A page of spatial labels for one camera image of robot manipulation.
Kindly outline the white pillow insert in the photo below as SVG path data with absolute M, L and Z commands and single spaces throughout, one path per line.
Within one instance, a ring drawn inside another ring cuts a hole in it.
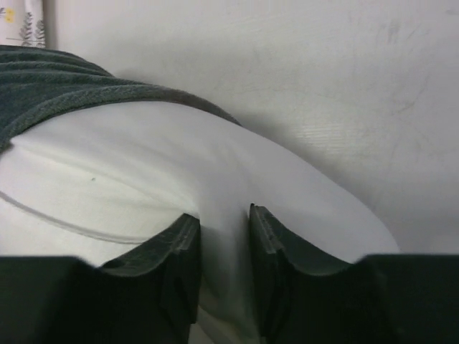
M 289 150 L 228 120 L 167 102 L 59 115 L 1 154 L 1 253 L 75 255 L 100 265 L 182 214 L 201 222 L 193 343 L 259 343 L 249 208 L 346 262 L 395 253 L 386 226 Z

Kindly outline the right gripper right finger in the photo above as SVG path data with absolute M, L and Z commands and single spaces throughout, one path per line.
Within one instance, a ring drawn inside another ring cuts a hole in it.
M 458 257 L 325 253 L 250 208 L 258 328 L 267 343 L 456 343 Z

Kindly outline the zebra and grey pillowcase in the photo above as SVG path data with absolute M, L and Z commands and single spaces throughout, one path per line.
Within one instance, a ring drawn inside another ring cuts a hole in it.
M 122 79 L 76 55 L 51 49 L 1 46 L 1 149 L 46 120 L 101 105 L 160 101 L 203 110 L 236 123 L 196 95 Z

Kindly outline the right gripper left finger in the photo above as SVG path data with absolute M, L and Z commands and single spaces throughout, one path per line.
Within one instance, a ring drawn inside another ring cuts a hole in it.
M 187 343 L 200 283 L 200 223 L 189 215 L 99 267 L 2 257 L 1 341 Z

